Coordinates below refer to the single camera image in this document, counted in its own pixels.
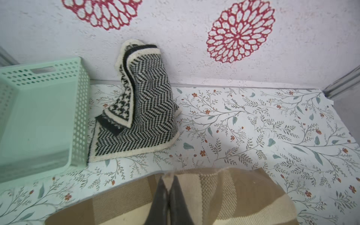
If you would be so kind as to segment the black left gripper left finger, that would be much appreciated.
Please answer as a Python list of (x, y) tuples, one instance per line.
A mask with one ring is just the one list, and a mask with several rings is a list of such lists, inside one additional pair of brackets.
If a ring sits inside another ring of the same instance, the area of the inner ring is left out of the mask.
[(169, 197), (170, 194), (166, 184), (163, 178), (160, 178), (145, 225), (167, 225)]

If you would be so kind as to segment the brown beige plaid scarf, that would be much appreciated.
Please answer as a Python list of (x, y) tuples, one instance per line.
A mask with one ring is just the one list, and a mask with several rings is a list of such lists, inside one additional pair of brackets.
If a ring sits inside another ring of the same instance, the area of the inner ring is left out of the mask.
[(155, 174), (63, 209), (47, 225), (144, 225), (158, 181), (177, 176), (194, 225), (296, 225), (291, 198), (263, 169), (202, 168)]

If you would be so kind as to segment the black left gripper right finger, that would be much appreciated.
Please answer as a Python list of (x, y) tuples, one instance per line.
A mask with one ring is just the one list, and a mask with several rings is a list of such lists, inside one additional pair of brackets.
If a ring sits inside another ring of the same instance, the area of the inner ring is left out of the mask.
[(174, 176), (170, 189), (170, 222), (171, 225), (194, 224), (177, 176)]

